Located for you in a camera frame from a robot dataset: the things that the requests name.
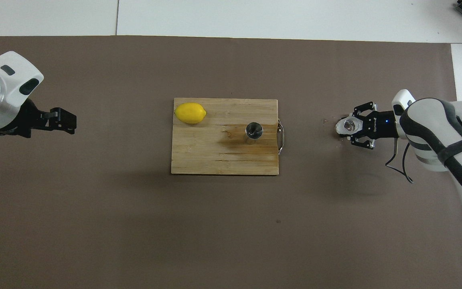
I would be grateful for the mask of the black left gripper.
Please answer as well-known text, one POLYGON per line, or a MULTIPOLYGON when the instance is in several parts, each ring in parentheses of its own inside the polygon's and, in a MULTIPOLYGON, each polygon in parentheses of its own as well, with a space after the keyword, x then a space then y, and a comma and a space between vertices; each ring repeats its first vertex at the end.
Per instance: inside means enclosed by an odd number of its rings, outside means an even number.
POLYGON ((27 99, 20 110, 7 126, 0 128, 0 136, 11 135, 24 138, 31 137, 31 130, 60 130, 70 135, 75 134, 77 116, 59 107, 51 108, 49 112, 39 110, 35 103, 27 99))

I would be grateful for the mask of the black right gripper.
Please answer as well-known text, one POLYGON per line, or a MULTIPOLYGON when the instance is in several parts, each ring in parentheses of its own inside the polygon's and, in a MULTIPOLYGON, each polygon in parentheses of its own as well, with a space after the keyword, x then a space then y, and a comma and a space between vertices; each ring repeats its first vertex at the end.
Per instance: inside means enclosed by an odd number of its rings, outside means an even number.
POLYGON ((373 101, 356 106, 353 116, 365 120, 365 136, 350 136, 352 146, 369 150, 375 148, 375 140, 379 138, 398 138, 395 113, 392 110, 379 112, 373 101))

